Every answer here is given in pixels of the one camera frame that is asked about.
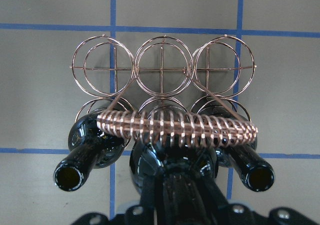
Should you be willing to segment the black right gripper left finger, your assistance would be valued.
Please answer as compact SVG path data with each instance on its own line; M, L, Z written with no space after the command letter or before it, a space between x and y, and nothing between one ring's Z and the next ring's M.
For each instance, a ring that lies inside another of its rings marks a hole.
M157 223L155 205L138 204L129 207L125 213L109 219L98 212L90 212L73 221L72 225L155 225Z

